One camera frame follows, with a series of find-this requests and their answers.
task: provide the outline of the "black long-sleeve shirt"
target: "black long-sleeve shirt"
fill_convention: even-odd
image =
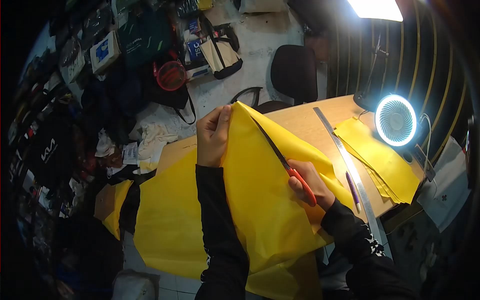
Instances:
[[[197,165],[196,179],[208,268],[201,275],[195,299],[243,300],[250,263],[233,225],[223,168]],[[368,226],[348,207],[335,199],[321,225],[353,265],[346,275],[350,291],[325,293],[325,299],[418,299],[400,278],[393,261],[383,254],[383,246]]]

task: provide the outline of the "metal ruler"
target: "metal ruler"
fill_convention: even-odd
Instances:
[[[328,133],[332,137],[335,145],[337,146],[338,150],[340,151],[340,154],[342,155],[343,160],[345,161],[345,164],[347,165],[348,172],[352,177],[353,183],[357,187],[360,200],[363,204],[363,209],[365,210],[365,214],[367,215],[368,227],[370,228],[370,232],[373,234],[373,237],[377,239],[378,243],[380,245],[383,245],[382,238],[380,236],[380,230],[378,229],[377,220],[372,210],[372,205],[370,204],[370,200],[368,199],[367,192],[365,191],[365,187],[361,182],[360,175],[357,171],[357,168],[353,164],[350,154],[347,152],[347,150],[343,146],[342,141],[333,134],[333,128],[328,122],[325,115],[322,113],[322,111],[319,108],[313,108],[313,110],[315,111],[317,116],[320,118],[320,121],[322,121],[325,128],[328,130]]]

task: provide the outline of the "scissors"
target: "scissors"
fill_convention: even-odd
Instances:
[[[305,180],[303,180],[302,176],[300,176],[300,174],[297,172],[297,170],[295,170],[294,168],[290,167],[290,165],[288,164],[287,160],[285,159],[285,156],[282,155],[282,153],[280,152],[280,150],[275,146],[274,142],[272,141],[272,139],[268,136],[268,134],[265,132],[265,130],[260,126],[260,124],[254,119],[252,118],[253,121],[257,124],[258,128],[260,129],[260,131],[264,134],[265,138],[267,139],[268,143],[270,144],[270,146],[272,147],[273,151],[275,152],[276,156],[278,157],[278,159],[280,159],[280,162],[282,163],[283,167],[285,168],[285,170],[287,171],[288,175],[290,177],[295,177],[296,179],[298,179],[300,182],[301,182],[301,185],[303,187],[303,191],[307,194],[307,200],[308,200],[308,205],[310,205],[311,207],[315,207],[315,205],[317,205],[317,200],[315,198],[315,195],[313,194],[312,190],[310,189],[310,187],[308,186],[308,184],[305,182]]]

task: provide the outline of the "dark green bag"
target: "dark green bag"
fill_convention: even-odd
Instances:
[[[145,7],[140,15],[129,13],[128,22],[118,30],[120,49],[127,69],[136,69],[167,52],[172,34],[167,14]]]

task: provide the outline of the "pen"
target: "pen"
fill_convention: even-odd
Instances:
[[[355,206],[357,207],[358,212],[361,212],[359,196],[357,194],[357,190],[353,186],[352,177],[348,172],[345,172],[345,174],[347,175],[348,186],[350,187],[350,191],[352,192],[353,202],[355,202]]]

